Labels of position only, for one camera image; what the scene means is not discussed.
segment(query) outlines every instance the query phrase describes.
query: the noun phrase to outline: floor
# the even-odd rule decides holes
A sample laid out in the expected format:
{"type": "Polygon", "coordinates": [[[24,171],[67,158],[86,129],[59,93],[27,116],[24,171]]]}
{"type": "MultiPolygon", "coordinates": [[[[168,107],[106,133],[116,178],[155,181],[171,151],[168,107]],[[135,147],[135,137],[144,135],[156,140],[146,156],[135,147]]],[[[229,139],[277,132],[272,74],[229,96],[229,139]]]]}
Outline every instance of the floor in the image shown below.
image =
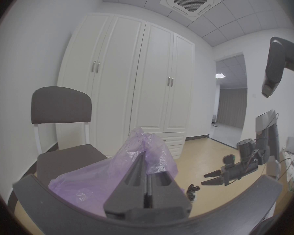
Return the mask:
{"type": "Polygon", "coordinates": [[[221,143],[225,143],[236,148],[236,144],[241,141],[243,129],[225,125],[222,123],[211,124],[209,137],[221,143]]]}
{"type": "MultiPolygon", "coordinates": [[[[223,166],[223,157],[229,154],[235,155],[236,162],[239,161],[238,150],[214,140],[203,138],[185,142],[181,157],[175,160],[179,170],[175,180],[185,190],[190,184],[200,186],[200,190],[197,192],[197,200],[193,202],[190,217],[203,214],[225,204],[246,190],[262,174],[264,165],[260,166],[256,172],[237,180],[231,185],[201,186],[201,181],[206,180],[204,174],[220,169],[223,166]]],[[[16,204],[14,213],[16,218],[32,234],[43,234],[28,217],[19,202],[16,204]]]]}

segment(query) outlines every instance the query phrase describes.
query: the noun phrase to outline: cabinet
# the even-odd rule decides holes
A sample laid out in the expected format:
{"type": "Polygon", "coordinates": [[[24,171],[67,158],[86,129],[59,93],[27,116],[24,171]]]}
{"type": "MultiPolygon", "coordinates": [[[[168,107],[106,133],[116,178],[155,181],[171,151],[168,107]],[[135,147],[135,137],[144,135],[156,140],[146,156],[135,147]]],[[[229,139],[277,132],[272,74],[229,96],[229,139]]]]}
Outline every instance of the cabinet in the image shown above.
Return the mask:
{"type": "MultiPolygon", "coordinates": [[[[58,86],[92,100],[90,143],[113,156],[136,126],[161,136],[175,158],[186,138],[194,44],[158,25],[89,14],[75,30],[58,86]]],[[[85,143],[84,123],[56,124],[60,149],[85,143]]]]}

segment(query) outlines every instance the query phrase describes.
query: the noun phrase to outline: white wall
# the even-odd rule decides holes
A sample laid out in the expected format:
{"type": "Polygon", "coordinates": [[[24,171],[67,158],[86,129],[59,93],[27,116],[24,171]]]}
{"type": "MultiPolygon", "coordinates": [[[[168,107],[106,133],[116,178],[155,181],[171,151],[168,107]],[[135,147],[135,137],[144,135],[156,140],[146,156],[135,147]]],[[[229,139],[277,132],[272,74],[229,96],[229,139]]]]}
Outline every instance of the white wall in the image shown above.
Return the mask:
{"type": "Polygon", "coordinates": [[[214,47],[216,61],[243,52],[247,70],[247,110],[241,139],[255,138],[255,118],[270,109],[279,112],[280,148],[288,136],[294,137],[294,72],[284,69],[283,77],[272,96],[261,94],[267,65],[270,38],[276,36],[294,43],[294,30],[271,29],[235,38],[214,47]]]}
{"type": "Polygon", "coordinates": [[[220,99],[220,84],[217,84],[216,85],[216,95],[214,98],[214,108],[213,108],[213,114],[216,115],[216,119],[218,116],[219,99],[220,99]]]}
{"type": "MultiPolygon", "coordinates": [[[[37,160],[30,119],[32,93],[55,86],[64,51],[83,17],[102,0],[16,0],[0,24],[0,194],[37,160]]],[[[40,125],[41,145],[56,143],[54,125],[40,125]]]]}
{"type": "Polygon", "coordinates": [[[195,44],[193,101],[187,137],[209,134],[216,86],[216,64],[213,60],[212,47],[185,26],[147,9],[121,3],[103,2],[96,12],[140,18],[176,32],[195,44]]]}

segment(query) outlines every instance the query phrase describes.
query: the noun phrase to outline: purple plastic bag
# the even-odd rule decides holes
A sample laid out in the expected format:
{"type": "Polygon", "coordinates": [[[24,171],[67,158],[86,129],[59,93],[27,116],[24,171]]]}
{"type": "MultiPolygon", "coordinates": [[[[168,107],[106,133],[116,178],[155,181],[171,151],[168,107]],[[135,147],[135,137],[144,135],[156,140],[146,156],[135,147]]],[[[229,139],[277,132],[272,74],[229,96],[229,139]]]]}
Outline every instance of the purple plastic bag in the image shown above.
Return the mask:
{"type": "Polygon", "coordinates": [[[114,157],[62,174],[51,180],[49,189],[71,204],[105,217],[103,204],[143,151],[147,174],[168,171],[175,178],[176,163],[164,141],[137,127],[114,157]]]}

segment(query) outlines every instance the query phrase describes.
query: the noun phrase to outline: drawer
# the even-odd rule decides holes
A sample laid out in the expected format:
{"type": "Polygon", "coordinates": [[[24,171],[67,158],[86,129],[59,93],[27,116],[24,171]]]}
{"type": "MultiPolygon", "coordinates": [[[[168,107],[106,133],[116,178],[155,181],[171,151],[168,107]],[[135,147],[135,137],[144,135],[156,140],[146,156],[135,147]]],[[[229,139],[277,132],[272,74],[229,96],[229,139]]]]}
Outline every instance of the drawer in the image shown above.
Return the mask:
{"type": "Polygon", "coordinates": [[[168,146],[168,149],[174,159],[180,158],[183,146],[183,144],[168,146]]]}
{"type": "Polygon", "coordinates": [[[155,134],[165,141],[166,146],[184,144],[186,139],[186,132],[165,132],[155,134]]]}

